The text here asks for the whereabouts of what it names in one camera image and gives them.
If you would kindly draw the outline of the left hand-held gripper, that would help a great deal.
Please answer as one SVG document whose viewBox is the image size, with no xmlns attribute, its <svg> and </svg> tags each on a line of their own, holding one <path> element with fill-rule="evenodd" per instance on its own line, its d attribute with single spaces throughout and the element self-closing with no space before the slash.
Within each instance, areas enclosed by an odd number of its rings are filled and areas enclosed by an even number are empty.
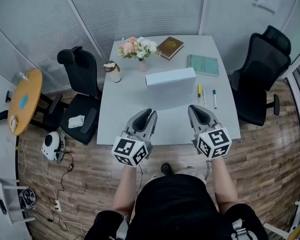
<svg viewBox="0 0 300 240">
<path fill-rule="evenodd" d="M 139 111 L 128 120 L 126 129 L 116 137 L 111 150 L 119 163 L 136 168 L 142 160 L 149 158 L 154 147 L 150 138 L 157 120 L 158 114 L 151 108 Z"/>
</svg>

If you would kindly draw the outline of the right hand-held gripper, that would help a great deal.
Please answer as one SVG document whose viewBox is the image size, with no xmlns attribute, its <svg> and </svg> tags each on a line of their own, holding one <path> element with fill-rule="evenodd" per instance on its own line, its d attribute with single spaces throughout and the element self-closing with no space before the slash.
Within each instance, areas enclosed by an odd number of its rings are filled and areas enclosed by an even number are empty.
<svg viewBox="0 0 300 240">
<path fill-rule="evenodd" d="M 192 104 L 188 107 L 188 117 L 193 130 L 208 126 L 207 129 L 194 133 L 192 142 L 199 155 L 204 155 L 207 160 L 211 161 L 229 152 L 232 139 L 227 128 L 218 123 L 218 119 L 211 110 Z"/>
</svg>

